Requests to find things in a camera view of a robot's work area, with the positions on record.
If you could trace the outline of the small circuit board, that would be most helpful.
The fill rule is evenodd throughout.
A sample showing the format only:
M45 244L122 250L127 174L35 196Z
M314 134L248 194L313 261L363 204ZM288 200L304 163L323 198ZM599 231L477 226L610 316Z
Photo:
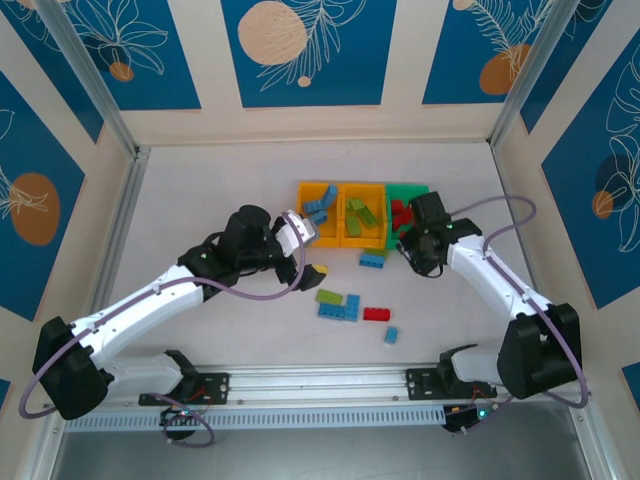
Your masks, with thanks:
M452 434L466 434L482 421L489 418L491 409L471 407L445 407L445 424L443 428Z
M188 411L169 407L160 413L159 424L161 427L189 426L192 419Z

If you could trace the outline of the yellow plastic bin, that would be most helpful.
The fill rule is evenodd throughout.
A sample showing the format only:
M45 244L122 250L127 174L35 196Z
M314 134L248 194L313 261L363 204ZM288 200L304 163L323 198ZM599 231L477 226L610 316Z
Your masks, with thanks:
M384 248L387 240L386 188L379 183L339 183L339 197L337 203L338 232L342 248ZM346 210L348 199L358 198L376 218L377 224L371 228L357 217L360 235L350 236L347 230L346 217L351 212Z
M301 181L298 184L296 211L308 217L304 209L304 204L310 201L321 200L326 190L332 182L312 182ZM344 217L343 194L338 191L338 195L333 204L327 210L327 221L318 227L320 238L313 243L317 248L338 248L340 246L343 226L341 221Z

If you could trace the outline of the aluminium frame post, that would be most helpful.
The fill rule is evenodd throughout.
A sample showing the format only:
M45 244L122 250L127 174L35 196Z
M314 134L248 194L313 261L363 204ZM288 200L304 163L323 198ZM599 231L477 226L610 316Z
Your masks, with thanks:
M580 0L554 1L487 139L492 152L505 139L579 3Z
M70 19L56 0L33 0L36 10L74 75L109 127L121 149L135 160L139 145Z

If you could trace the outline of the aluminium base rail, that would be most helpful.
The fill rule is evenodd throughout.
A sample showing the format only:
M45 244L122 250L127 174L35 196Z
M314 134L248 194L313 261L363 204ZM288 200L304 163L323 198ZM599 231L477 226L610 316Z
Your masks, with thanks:
M308 367L224 367L228 406L370 404L410 400L405 372L434 364Z

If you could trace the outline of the green plastic bin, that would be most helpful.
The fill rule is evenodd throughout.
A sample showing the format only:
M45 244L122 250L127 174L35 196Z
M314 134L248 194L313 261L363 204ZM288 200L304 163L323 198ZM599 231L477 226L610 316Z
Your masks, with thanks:
M396 243L400 239L400 237L407 232L410 228L402 229L398 232L393 232L391 227L391 211L390 211L390 201L392 199L400 199L405 205L406 209L410 209L409 205L410 201L415 197L426 194L430 191L427 185L420 184L387 184L386 185L386 212L387 212L387 240L386 240L386 248L387 249L395 249Z

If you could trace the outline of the aluminium side rail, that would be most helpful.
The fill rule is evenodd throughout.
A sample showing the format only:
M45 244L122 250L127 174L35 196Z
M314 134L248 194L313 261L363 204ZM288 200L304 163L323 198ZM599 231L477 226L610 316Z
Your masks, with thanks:
M86 313L92 313L107 306L150 154L150 147L140 147L130 163L107 237L106 250L100 263L91 301L85 308ZM65 420L58 413L53 413L34 420L33 425L35 430L14 480L50 480L52 476L64 435Z

